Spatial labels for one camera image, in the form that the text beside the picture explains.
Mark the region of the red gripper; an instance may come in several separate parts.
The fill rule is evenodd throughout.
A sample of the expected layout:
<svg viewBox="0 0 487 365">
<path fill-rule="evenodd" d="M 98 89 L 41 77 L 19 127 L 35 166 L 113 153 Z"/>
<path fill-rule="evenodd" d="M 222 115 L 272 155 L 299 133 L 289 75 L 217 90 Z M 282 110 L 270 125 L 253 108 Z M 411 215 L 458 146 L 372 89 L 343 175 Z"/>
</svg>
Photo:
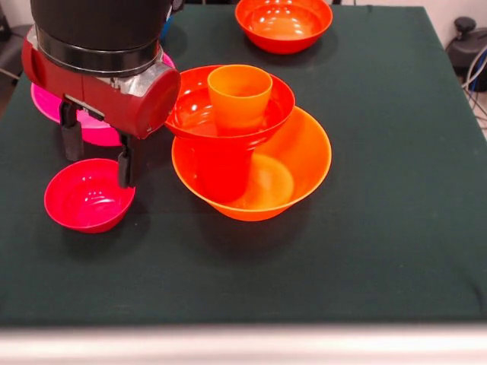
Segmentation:
<svg viewBox="0 0 487 365">
<path fill-rule="evenodd" d="M 66 158 L 78 161 L 84 153 L 78 108 L 66 102 L 71 101 L 93 110 L 120 132 L 123 149 L 118 156 L 119 185 L 124 189 L 134 187 L 133 136 L 145 139 L 164 124 L 177 100 L 180 73 L 163 62 L 156 62 L 139 75 L 121 79 L 115 87 L 104 79 L 55 65 L 27 39 L 21 59 L 24 72 L 34 84 L 65 100 L 59 106 L 59 118 Z"/>
</svg>

